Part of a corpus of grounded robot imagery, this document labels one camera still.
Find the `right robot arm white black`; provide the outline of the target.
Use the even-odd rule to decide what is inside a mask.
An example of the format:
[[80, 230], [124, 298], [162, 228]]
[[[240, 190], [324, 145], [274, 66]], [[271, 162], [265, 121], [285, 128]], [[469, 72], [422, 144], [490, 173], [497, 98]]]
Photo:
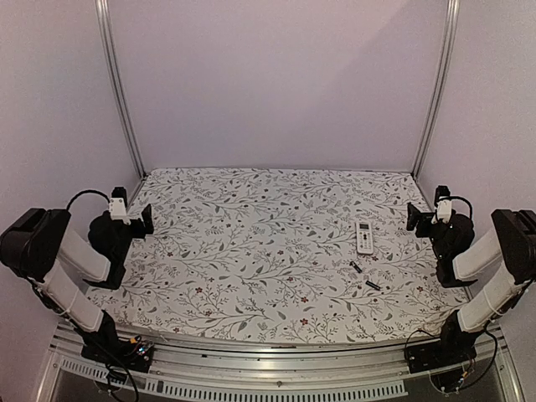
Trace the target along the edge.
[[433, 212], [407, 204], [406, 229], [427, 238], [436, 258], [435, 275], [445, 288], [467, 287], [488, 268], [496, 271], [482, 289], [457, 308], [441, 327], [433, 358], [450, 365], [486, 330], [487, 324], [514, 307], [535, 282], [535, 212], [496, 209], [492, 227], [476, 237], [472, 215], [459, 214], [444, 197]]

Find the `white remote control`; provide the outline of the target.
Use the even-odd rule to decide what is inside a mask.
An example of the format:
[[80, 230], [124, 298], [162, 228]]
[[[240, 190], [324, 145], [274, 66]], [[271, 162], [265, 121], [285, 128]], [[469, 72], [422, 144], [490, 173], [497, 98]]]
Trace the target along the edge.
[[374, 253], [372, 225], [368, 221], [359, 220], [355, 228], [357, 252], [360, 255], [372, 255]]

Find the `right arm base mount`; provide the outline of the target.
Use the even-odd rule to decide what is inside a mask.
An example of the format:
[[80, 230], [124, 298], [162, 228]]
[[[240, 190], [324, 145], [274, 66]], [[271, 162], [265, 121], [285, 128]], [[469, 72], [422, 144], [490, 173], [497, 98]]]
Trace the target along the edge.
[[410, 344], [408, 338], [404, 346], [404, 358], [411, 374], [441, 369], [454, 364], [468, 362], [477, 356], [476, 338], [441, 340]]

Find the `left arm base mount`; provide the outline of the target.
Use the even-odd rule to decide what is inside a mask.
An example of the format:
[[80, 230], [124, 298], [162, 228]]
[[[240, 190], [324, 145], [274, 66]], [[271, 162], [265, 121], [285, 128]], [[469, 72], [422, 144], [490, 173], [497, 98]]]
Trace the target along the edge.
[[149, 372], [154, 354], [154, 344], [151, 341], [142, 339], [141, 336], [129, 340], [106, 340], [97, 332], [84, 332], [82, 338], [83, 358], [140, 373]]

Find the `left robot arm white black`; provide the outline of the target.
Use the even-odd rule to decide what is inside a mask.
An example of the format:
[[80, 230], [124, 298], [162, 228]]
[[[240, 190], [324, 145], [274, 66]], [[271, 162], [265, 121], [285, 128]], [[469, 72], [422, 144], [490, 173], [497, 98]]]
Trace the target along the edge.
[[71, 322], [106, 363], [118, 363], [124, 354], [147, 355], [151, 343], [120, 340], [113, 318], [84, 295], [65, 268], [74, 267], [90, 286], [118, 289], [132, 241], [154, 232], [151, 206], [139, 219], [105, 211], [90, 223], [86, 240], [70, 218], [67, 209], [29, 209], [2, 233], [1, 262], [28, 281], [47, 308]]

